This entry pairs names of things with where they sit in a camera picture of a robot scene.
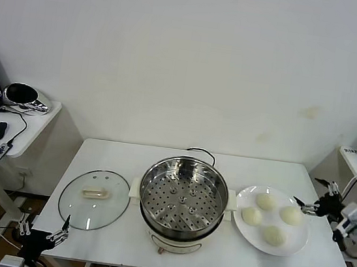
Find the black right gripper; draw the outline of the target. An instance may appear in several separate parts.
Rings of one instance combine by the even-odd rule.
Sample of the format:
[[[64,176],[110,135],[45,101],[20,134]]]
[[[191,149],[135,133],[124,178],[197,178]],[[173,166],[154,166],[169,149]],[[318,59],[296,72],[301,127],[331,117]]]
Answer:
[[[302,213],[317,215],[318,217],[327,216],[333,219],[341,218],[341,210],[343,210],[342,197],[339,194],[339,187],[336,182],[326,181],[324,179],[315,178],[315,181],[325,186],[328,193],[317,200],[316,204],[305,204],[299,198],[293,197],[300,207]]]

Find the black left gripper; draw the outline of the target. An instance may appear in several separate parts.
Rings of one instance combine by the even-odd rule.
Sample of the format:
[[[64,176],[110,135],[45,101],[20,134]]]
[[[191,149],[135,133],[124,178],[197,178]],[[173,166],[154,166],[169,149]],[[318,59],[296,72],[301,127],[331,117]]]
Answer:
[[[26,262],[36,262],[43,251],[51,250],[54,245],[65,241],[69,236],[70,217],[71,215],[66,218],[60,230],[50,234],[42,230],[30,230],[29,214],[24,213],[18,222],[19,234],[24,235],[21,238],[19,256]]]

